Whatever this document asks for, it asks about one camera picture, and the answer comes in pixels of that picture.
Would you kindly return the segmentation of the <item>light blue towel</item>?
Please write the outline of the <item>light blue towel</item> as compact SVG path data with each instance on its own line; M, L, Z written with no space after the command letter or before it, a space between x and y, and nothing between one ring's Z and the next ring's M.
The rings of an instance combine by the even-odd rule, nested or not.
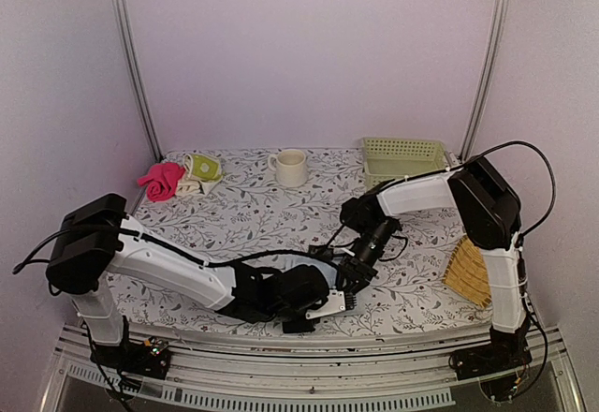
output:
M290 272L292 269L295 269L300 265L307 265L307 266L313 267L317 271L319 271L320 277L323 278L326 281L326 284L328 285L329 292L332 289L338 290L337 287L335 286L336 271L329 265L325 264L324 262L321 262L321 261L318 261L315 259L311 259L311 258L307 258L307 257L293 256L293 257L288 258L285 261L284 272ZM356 306L356 308L354 310L345 312L345 313L341 313L338 315L355 316L359 312L360 312L360 310Z

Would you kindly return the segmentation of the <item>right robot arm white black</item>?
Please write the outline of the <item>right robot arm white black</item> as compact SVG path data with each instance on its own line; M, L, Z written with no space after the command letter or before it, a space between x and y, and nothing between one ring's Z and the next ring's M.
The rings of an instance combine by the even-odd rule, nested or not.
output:
M454 351L450 366L463 380L530 363L530 319L522 302L521 203L483 156L453 169L385 181L345 202L340 220L359 236L340 263L336 287L356 294L370 284L377 273L375 262L400 227L400 215L445 207L458 210L468 239L481 253L492 304L489 343Z

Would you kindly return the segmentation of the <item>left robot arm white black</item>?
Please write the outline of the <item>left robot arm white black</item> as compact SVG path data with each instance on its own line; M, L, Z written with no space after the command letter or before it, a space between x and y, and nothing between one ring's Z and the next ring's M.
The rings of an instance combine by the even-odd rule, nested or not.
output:
M285 272L243 261L211 263L156 237L128 215L125 198L107 194L67 214L46 270L50 285L73 301L91 340L93 362L163 378L170 354L155 341L129 338L127 318L110 293L110 272L138 278L247 323L303 319L329 301L330 286L314 265Z

